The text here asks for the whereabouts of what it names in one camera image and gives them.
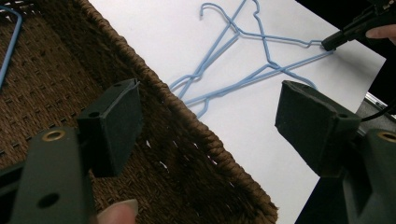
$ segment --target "white surface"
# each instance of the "white surface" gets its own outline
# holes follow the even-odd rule
[[[169,85],[192,74],[226,22],[218,11],[206,9],[200,18],[201,0],[91,0],[92,4]],[[241,1],[216,0],[231,17]],[[268,35],[303,40],[324,39],[337,30],[293,0],[261,0],[260,17]],[[258,33],[252,17],[255,5],[247,1],[235,22]],[[281,65],[322,52],[318,46],[269,42],[272,59]],[[356,112],[385,60],[356,41],[324,59],[293,69],[310,78],[318,90]],[[185,99],[235,83],[266,63],[262,42],[241,37],[191,86]],[[277,132],[275,117],[281,82],[278,75],[232,92],[210,103],[201,121],[219,136],[236,161],[252,175],[279,207],[277,223],[294,223],[318,177]],[[202,105],[192,108],[199,111]]]

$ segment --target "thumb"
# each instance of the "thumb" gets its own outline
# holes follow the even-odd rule
[[[99,224],[135,224],[137,200],[114,203],[98,215]]]

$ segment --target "hand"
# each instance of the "hand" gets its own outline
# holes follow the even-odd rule
[[[396,24],[375,27],[366,32],[366,37],[373,39],[389,38],[396,45]]]
[[[137,200],[114,203],[98,215],[99,224],[135,224]]]

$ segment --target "wicker basket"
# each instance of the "wicker basket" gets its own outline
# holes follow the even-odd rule
[[[275,223],[276,207],[223,144],[84,0],[2,1],[23,24],[0,93],[0,169],[29,139],[76,117],[106,88],[135,77],[144,128],[122,175],[92,178],[98,211],[136,198],[138,223]],[[0,12],[0,59],[16,18]]]

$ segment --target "fingertip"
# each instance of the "fingertip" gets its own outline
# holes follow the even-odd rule
[[[367,38],[376,38],[376,33],[377,33],[376,29],[368,30],[366,32],[366,37]]]
[[[97,216],[98,223],[135,224],[137,211],[137,200],[128,200],[120,203],[114,203]]]

